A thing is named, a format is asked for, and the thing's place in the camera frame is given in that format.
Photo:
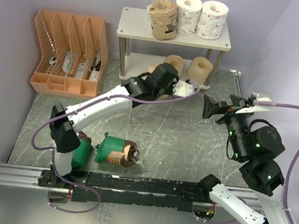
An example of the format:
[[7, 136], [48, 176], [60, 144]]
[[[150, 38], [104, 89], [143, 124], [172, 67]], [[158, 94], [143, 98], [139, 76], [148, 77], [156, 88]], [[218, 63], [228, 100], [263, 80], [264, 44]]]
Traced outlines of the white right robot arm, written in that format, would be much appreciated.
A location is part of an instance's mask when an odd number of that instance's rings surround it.
[[281, 136], [266, 120], [256, 130], [248, 122], [255, 112], [269, 111], [275, 103], [259, 94], [252, 94], [248, 99], [237, 95], [230, 98], [231, 104], [228, 104], [204, 95], [203, 118], [220, 116], [217, 123], [227, 128], [234, 153], [232, 160], [242, 164], [242, 178], [258, 198], [263, 212], [250, 208], [213, 175], [197, 184], [198, 199], [220, 205], [240, 224], [297, 224], [287, 202], [290, 174], [284, 175], [275, 160], [285, 151]]

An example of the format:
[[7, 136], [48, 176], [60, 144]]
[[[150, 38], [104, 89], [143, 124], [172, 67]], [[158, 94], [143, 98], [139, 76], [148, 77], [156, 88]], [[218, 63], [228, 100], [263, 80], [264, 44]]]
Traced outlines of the brown printed roll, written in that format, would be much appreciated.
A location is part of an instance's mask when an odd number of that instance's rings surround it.
[[171, 0], [154, 0], [148, 13], [152, 35], [158, 40], [175, 38], [177, 24], [177, 4]]

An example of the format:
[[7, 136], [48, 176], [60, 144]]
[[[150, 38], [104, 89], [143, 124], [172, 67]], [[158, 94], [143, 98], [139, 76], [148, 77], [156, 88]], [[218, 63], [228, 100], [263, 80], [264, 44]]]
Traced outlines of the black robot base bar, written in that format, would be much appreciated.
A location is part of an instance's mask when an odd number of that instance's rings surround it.
[[213, 216], [203, 204], [215, 210], [207, 189], [201, 182], [186, 182], [156, 178], [116, 176], [105, 173], [73, 171], [64, 176], [75, 184], [85, 185], [98, 192], [101, 202], [172, 208]]

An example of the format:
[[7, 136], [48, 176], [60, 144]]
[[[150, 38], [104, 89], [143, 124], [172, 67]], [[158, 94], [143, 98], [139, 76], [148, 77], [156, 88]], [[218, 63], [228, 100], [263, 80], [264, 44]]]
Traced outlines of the green brown roll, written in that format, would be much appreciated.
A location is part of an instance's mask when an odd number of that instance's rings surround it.
[[138, 146], [135, 142], [113, 137], [109, 132], [104, 133], [105, 138], [96, 145], [95, 162], [111, 163], [122, 167], [130, 167], [136, 164], [136, 156], [139, 154]]

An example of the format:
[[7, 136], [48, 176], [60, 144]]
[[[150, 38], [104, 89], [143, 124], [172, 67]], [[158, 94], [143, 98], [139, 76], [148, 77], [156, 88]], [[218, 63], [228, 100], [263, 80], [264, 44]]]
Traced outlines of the white paper towel roll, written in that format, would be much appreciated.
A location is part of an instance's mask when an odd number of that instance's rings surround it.
[[217, 1], [207, 1], [202, 5], [196, 33], [204, 39], [218, 39], [228, 16], [228, 6]]

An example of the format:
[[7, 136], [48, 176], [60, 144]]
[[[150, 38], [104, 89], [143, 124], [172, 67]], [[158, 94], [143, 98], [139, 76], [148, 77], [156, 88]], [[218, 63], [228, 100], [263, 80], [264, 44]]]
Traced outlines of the tan paper towel roll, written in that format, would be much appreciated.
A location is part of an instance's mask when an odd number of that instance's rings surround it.
[[187, 80], [193, 80], [199, 86], [205, 85], [206, 79], [212, 69], [213, 64], [208, 59], [204, 57], [196, 57], [191, 61], [186, 71], [185, 78]]

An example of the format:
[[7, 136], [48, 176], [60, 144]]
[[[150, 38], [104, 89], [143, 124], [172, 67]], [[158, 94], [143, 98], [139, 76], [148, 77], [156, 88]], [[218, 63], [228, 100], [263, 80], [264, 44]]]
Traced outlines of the green roll with label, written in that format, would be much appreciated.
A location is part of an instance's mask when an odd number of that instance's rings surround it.
[[80, 140], [80, 146], [75, 149], [71, 161], [72, 169], [74, 170], [81, 170], [85, 167], [92, 147], [92, 139], [88, 137], [83, 131], [78, 132], [78, 138]]

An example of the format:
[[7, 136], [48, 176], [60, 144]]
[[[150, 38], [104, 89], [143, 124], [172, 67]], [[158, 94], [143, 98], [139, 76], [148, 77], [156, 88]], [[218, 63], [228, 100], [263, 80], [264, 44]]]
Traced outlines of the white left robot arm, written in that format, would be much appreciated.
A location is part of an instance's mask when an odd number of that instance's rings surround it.
[[80, 145], [77, 133], [97, 119], [130, 110], [139, 105], [130, 98], [142, 101], [154, 101], [160, 96], [171, 93], [172, 86], [179, 80], [178, 71], [171, 64], [161, 63], [153, 72], [145, 72], [131, 77], [120, 85], [77, 105], [64, 107], [53, 106], [51, 118], [62, 117], [49, 124], [50, 136], [55, 144], [52, 182], [59, 188], [71, 182], [73, 152]]

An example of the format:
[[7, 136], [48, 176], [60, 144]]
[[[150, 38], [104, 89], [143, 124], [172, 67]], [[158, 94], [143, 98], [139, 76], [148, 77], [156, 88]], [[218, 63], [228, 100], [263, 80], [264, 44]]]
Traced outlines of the brown paper roll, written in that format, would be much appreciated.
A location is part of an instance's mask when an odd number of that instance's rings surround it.
[[152, 64], [148, 67], [147, 72], [153, 73], [154, 70], [159, 66], [159, 64]]

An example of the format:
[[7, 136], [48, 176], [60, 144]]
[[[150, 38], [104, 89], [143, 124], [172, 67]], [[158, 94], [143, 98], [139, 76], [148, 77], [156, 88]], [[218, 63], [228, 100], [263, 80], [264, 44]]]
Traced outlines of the white dotted paper roll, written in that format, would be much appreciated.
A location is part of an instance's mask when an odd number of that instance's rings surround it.
[[195, 32], [202, 10], [201, 0], [176, 0], [177, 24], [176, 32], [191, 35]]

